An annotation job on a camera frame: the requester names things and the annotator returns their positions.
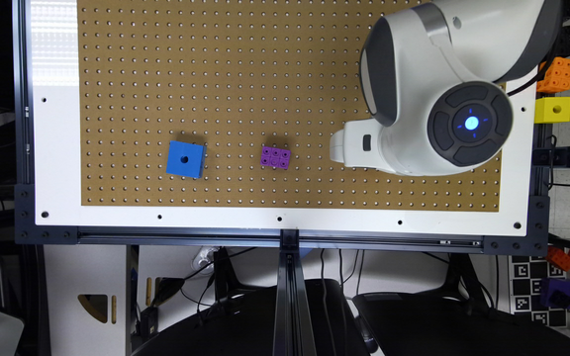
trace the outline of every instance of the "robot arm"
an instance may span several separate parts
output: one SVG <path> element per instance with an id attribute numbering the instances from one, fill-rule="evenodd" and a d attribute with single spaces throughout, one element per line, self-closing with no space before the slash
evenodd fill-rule
<path id="1" fill-rule="evenodd" d="M 447 175 L 494 156 L 512 127 L 493 84 L 530 72 L 557 37 L 561 2 L 440 0 L 381 18 L 362 51 L 373 119 L 332 137 L 332 160 L 402 175 Z"/>

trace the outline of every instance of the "purple lego brick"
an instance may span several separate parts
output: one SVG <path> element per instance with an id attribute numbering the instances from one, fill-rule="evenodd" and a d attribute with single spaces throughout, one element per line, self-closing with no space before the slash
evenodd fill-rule
<path id="1" fill-rule="evenodd" d="M 540 303 L 548 308 L 564 308 L 559 306 L 558 301 L 570 301 L 570 281 L 552 278 L 542 279 L 542 291 L 540 292 Z"/>
<path id="2" fill-rule="evenodd" d="M 261 151 L 261 165 L 287 169 L 291 154 L 289 149 L 264 146 Z"/>

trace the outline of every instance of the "brown pegboard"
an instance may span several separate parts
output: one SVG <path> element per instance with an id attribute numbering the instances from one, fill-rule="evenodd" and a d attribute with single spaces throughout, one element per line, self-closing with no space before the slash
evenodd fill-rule
<path id="1" fill-rule="evenodd" d="M 473 172 L 399 177 L 330 161 L 369 118 L 358 60 L 409 1 L 78 1 L 82 204 L 495 212 L 500 155 Z M 171 140 L 205 144 L 202 179 L 165 173 Z M 261 147 L 291 149 L 289 170 Z"/>

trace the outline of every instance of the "blue block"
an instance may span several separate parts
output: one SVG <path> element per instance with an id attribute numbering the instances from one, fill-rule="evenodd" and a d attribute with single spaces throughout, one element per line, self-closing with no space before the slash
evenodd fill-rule
<path id="1" fill-rule="evenodd" d="M 206 147 L 199 144 L 171 141 L 168 147 L 166 173 L 201 178 Z"/>

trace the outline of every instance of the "blue light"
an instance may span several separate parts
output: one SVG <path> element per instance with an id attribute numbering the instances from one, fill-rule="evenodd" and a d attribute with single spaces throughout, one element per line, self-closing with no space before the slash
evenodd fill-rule
<path id="1" fill-rule="evenodd" d="M 469 117 L 465 119 L 465 128 L 469 131 L 476 130 L 479 127 L 479 119 L 477 117 Z"/>

